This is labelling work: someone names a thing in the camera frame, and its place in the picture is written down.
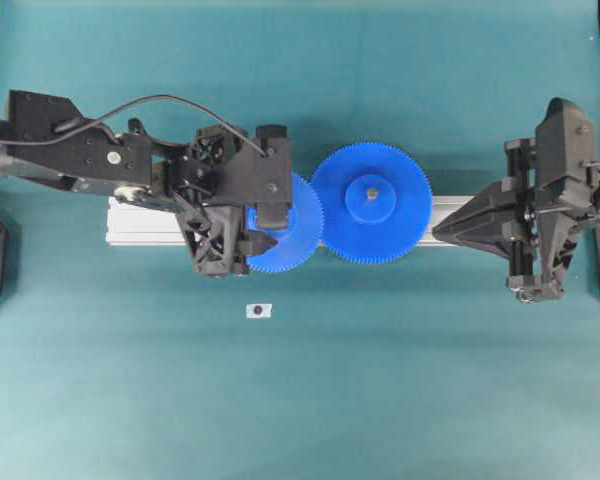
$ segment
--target bolt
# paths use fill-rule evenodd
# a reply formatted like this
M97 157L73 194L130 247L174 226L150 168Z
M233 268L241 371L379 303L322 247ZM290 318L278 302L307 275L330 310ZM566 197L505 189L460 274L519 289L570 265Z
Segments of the bolt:
M375 187L371 187L367 189L367 200L373 202L376 198L378 198L378 189Z
M107 153L107 161L111 165L119 165L120 162L122 161L122 156L118 152L111 151L111 152Z

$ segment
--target teal surface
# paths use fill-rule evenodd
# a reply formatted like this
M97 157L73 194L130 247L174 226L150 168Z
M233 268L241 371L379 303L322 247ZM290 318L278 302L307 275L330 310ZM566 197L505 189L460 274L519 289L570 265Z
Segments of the teal surface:
M342 145L394 144L438 195L502 177L503 142L553 96L600 147L593 0L2 3L0 116L10 88L88 116L172 93L287 124L305 176ZM133 114L174 140L208 124ZM184 249L108 247L106 208L0 183L1 480L600 479L590 237L566 298L523 306L502 260L460 249L211 281ZM246 320L253 302L273 318Z

